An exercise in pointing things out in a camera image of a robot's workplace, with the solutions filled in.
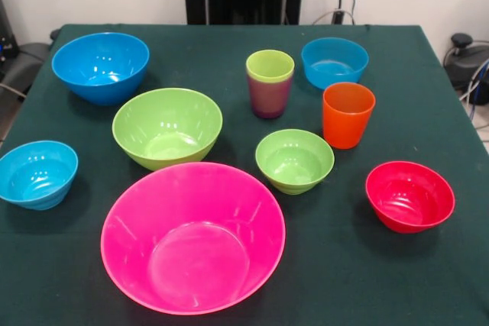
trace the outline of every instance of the table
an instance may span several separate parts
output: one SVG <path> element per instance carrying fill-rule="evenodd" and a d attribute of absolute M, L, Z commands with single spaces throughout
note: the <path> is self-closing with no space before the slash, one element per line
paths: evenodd
<path fill-rule="evenodd" d="M 272 190 L 287 223 L 283 259 L 264 287 L 227 310 L 178 317 L 148 310 L 118 291 L 99 251 L 105 215 L 148 174 L 117 146 L 118 106 L 76 97 L 44 65 L 1 155 L 54 139 L 79 154 L 65 201 L 46 212 L 0 204 L 0 325 L 477 325 L 489 322 L 489 157 L 419 27 L 67 25 L 53 47 L 100 31 L 121 31 L 151 50 L 138 92 L 196 89 L 221 107 L 224 126 L 206 160 L 262 181 L 254 148 L 271 131 L 321 132 L 321 91 L 303 75 L 302 46 L 318 37 L 363 45 L 371 63 L 361 80 L 377 106 L 360 145 L 336 150 L 325 182 L 300 196 Z M 245 81 L 247 55 L 261 48 L 296 61 L 290 101 L 276 120 L 256 118 Z M 440 172 L 457 198 L 441 227 L 401 235 L 377 219 L 364 193 L 370 169 L 413 160 Z"/>

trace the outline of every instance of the bowl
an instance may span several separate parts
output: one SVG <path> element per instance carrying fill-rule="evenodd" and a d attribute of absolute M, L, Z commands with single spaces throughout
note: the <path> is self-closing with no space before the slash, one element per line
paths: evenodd
<path fill-rule="evenodd" d="M 455 196 L 446 180 L 418 163 L 383 163 L 370 172 L 365 187 L 379 219 L 399 233 L 433 228 L 455 208 Z"/>
<path fill-rule="evenodd" d="M 89 34 L 54 55 L 56 76 L 76 95 L 95 105 L 127 101 L 141 84 L 150 51 L 129 34 Z"/>
<path fill-rule="evenodd" d="M 287 129 L 267 135 L 257 146 L 258 168 L 283 193 L 298 195 L 320 183 L 333 168 L 335 155 L 321 137 Z"/>
<path fill-rule="evenodd" d="M 173 315 L 235 305 L 271 276 L 285 245 L 282 211 L 253 176 L 183 163 L 137 181 L 102 227 L 102 261 L 135 302 Z"/>
<path fill-rule="evenodd" d="M 0 198 L 28 209 L 52 208 L 63 201 L 77 169 L 78 157 L 66 144 L 21 145 L 0 159 Z"/>
<path fill-rule="evenodd" d="M 337 82 L 358 82 L 369 61 L 362 46 L 336 37 L 309 42 L 302 58 L 306 78 L 320 89 Z"/>
<path fill-rule="evenodd" d="M 190 89 L 155 89 L 134 97 L 114 117 L 117 144 L 137 163 L 155 171 L 202 160 L 222 128 L 219 106 Z"/>

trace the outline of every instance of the pink bowl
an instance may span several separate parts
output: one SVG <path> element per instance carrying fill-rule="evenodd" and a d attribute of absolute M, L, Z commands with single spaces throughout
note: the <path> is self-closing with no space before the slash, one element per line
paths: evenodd
<path fill-rule="evenodd" d="M 201 315 L 239 303 L 271 276 L 285 245 L 277 200 L 249 174 L 184 163 L 136 182 L 102 229 L 102 260 L 129 298 Z"/>
<path fill-rule="evenodd" d="M 455 208 L 449 183 L 418 163 L 393 161 L 375 167 L 367 196 L 379 219 L 399 233 L 416 233 L 446 221 Z"/>

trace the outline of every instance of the blue bowl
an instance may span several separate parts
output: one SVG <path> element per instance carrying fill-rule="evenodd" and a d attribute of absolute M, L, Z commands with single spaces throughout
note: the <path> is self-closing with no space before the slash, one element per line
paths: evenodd
<path fill-rule="evenodd" d="M 34 210 L 58 205 L 70 190 L 78 156 L 66 144 L 40 140 L 0 159 L 0 199 Z"/>
<path fill-rule="evenodd" d="M 358 82 L 369 61 L 362 46 L 335 37 L 309 42 L 302 58 L 307 79 L 320 89 L 337 82 Z"/>
<path fill-rule="evenodd" d="M 117 105 L 141 84 L 149 58 L 146 44 L 129 34 L 89 34 L 61 47 L 51 65 L 73 93 L 96 105 Z"/>

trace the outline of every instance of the green bowl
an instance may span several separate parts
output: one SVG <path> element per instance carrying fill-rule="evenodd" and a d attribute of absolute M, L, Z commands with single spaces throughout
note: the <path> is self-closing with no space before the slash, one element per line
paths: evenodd
<path fill-rule="evenodd" d="M 117 144 L 153 171 L 202 160 L 221 128 L 219 106 L 202 93 L 181 88 L 138 95 L 119 109 L 112 122 Z"/>
<path fill-rule="evenodd" d="M 255 158 L 270 183 L 289 195 L 312 189 L 335 164 L 328 143 L 316 134 L 297 129 L 267 135 L 258 144 Z"/>

